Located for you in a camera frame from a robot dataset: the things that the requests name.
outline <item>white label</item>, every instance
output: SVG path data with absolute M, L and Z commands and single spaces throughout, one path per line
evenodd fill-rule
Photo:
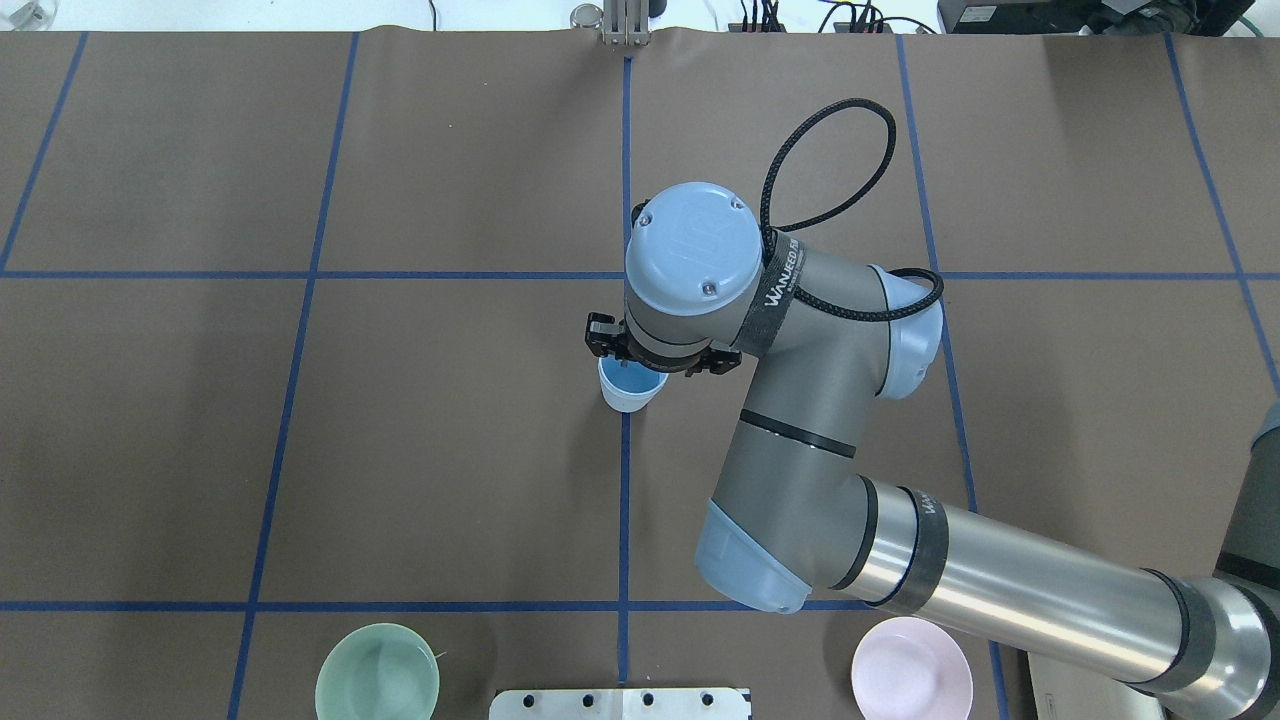
M 974 5 L 973 8 L 965 8 L 964 14 L 960 15 L 960 22 L 963 23 L 984 23 L 996 14 L 995 5 Z

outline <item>white bracket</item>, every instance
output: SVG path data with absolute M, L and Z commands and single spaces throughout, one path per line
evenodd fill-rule
M 751 691 L 735 688 L 613 688 L 506 691 L 489 720 L 751 720 Z
M 605 45 L 649 45 L 649 0 L 604 0 Z

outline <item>white floor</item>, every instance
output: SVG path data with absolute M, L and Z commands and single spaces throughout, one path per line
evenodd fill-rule
M 442 31 L 557 29 L 568 27 L 570 10 L 581 1 L 435 0 L 435 6 Z M 877 6 L 938 28 L 936 0 L 883 0 Z M 813 32 L 829 8 L 819 0 L 782 0 L 778 14 L 790 32 Z M 1280 0 L 1257 0 L 1247 17 L 1263 33 L 1280 36 Z M 723 31 L 741 18 L 739 0 L 669 0 L 654 24 Z M 316 31 L 381 24 L 430 29 L 428 0 L 60 0 L 54 29 Z M 896 24 L 899 32 L 911 32 L 910 23 Z M 1230 35 L 1249 32 L 1236 24 Z

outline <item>green bowl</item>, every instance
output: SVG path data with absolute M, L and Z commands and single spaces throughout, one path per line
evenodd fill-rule
M 413 630 L 366 625 L 329 651 L 316 679 L 319 720 L 428 720 L 440 694 L 435 653 Z

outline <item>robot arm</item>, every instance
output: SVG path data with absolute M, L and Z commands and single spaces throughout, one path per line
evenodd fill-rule
M 1280 583 L 1249 575 L 1280 566 L 1280 432 L 1254 448 L 1234 574 L 1120 566 L 852 471 L 874 398 L 910 395 L 937 352 L 941 288 L 773 228 L 762 243 L 746 205 L 709 183 L 634 219 L 625 316 L 589 318 L 593 352 L 667 373 L 759 357 L 696 551 L 717 591 L 788 614 L 828 587 L 1089 667 L 1188 719 L 1280 717 Z

